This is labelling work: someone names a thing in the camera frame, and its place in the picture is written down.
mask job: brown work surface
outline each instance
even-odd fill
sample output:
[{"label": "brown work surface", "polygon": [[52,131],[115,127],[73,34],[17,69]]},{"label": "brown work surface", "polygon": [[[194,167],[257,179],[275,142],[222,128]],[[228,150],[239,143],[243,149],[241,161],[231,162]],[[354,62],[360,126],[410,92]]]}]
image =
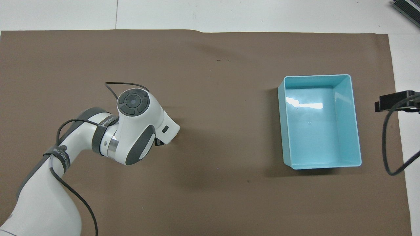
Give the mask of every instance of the brown work surface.
[{"label": "brown work surface", "polygon": [[[353,80],[362,166],[284,165],[277,87],[285,76],[343,73]],[[147,86],[181,130],[135,165],[92,151],[74,161],[64,180],[91,205],[99,235],[411,234],[404,174],[384,170],[386,114],[373,106],[395,92],[387,35],[4,31],[0,80],[0,223],[60,124],[94,106],[117,114],[103,83],[125,81]],[[396,116],[388,133],[395,169]],[[72,198],[82,235],[94,235]]]}]

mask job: black clamp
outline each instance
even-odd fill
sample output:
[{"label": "black clamp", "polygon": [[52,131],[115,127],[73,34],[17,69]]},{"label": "black clamp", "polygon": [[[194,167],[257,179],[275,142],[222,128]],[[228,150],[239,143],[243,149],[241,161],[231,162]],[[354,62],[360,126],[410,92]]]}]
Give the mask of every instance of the black clamp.
[{"label": "black clamp", "polygon": [[68,157],[68,154],[66,153],[67,147],[65,145],[62,146],[51,146],[45,153],[44,156],[47,155],[53,155],[57,159],[60,160],[61,164],[63,165],[64,173],[67,171],[67,169],[70,168],[70,158]]},{"label": "black clamp", "polygon": [[160,139],[155,138],[155,146],[162,146],[165,145]]},{"label": "black clamp", "polygon": [[97,154],[100,154],[101,156],[104,156],[100,151],[102,138],[104,137],[108,126],[115,124],[117,121],[118,116],[110,115],[96,126],[96,130],[92,138],[92,151],[96,152]]},{"label": "black clamp", "polygon": [[[391,107],[393,107],[399,101],[406,99],[410,96],[418,95],[418,94],[420,94],[420,92],[406,90],[402,92],[396,92],[396,93],[380,96],[379,101],[375,102],[375,112],[389,111]],[[417,98],[408,100],[404,104],[401,104],[396,110],[420,113],[420,99],[417,97]]]}]

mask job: white table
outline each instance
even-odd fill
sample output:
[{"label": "white table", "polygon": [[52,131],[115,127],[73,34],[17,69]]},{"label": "white table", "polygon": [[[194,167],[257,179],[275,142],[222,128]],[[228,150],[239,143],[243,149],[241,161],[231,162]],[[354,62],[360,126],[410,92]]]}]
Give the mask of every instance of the white table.
[{"label": "white table", "polygon": [[[420,91],[420,29],[389,0],[0,0],[0,30],[71,29],[389,34],[396,90]],[[407,160],[420,149],[420,116],[398,116]],[[420,236],[420,160],[405,176],[412,234]]]}]

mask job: gray button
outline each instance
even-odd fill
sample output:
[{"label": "gray button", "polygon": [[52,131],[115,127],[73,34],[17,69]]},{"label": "gray button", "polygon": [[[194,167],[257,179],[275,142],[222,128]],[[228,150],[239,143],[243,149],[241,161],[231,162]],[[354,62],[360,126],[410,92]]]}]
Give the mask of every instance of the gray button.
[{"label": "gray button", "polygon": [[136,108],[136,107],[138,107],[140,105],[141,102],[142,102],[141,97],[139,97],[136,94],[131,94],[126,99],[126,105],[129,108]]},{"label": "gray button", "polygon": [[130,93],[129,93],[128,91],[123,92],[123,93],[121,94],[121,96],[119,97],[119,99],[118,99],[118,103],[119,103],[119,104],[123,104],[123,103],[124,103],[125,98],[126,98],[129,94],[130,94]]},{"label": "gray button", "polygon": [[132,90],[132,93],[134,93],[134,94],[138,94],[138,95],[140,95],[141,97],[147,97],[147,92],[146,92],[146,91],[144,91],[144,90],[141,90],[141,89],[133,89],[133,90]]},{"label": "gray button", "polygon": [[169,129],[169,126],[165,126],[162,130],[162,133],[165,133]]},{"label": "gray button", "polygon": [[137,111],[140,112],[140,113],[142,113],[146,109],[148,103],[149,103],[149,100],[146,100],[146,99],[143,98],[142,99],[142,103],[137,108]]},{"label": "gray button", "polygon": [[124,112],[126,114],[134,115],[134,110],[133,109],[130,109],[126,106],[122,106],[122,107],[120,107],[120,109],[121,109],[122,112]]}]

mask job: silver metal ring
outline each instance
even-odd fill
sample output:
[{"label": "silver metal ring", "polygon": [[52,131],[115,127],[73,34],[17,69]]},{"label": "silver metal ring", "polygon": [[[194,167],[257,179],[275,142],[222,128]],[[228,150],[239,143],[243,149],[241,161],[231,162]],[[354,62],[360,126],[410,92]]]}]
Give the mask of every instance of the silver metal ring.
[{"label": "silver metal ring", "polygon": [[118,146],[119,142],[120,141],[117,140],[117,138],[115,137],[115,133],[114,133],[111,140],[109,141],[108,151],[107,151],[107,156],[109,158],[113,159],[113,160],[115,160],[115,151],[117,150],[117,146]]}]

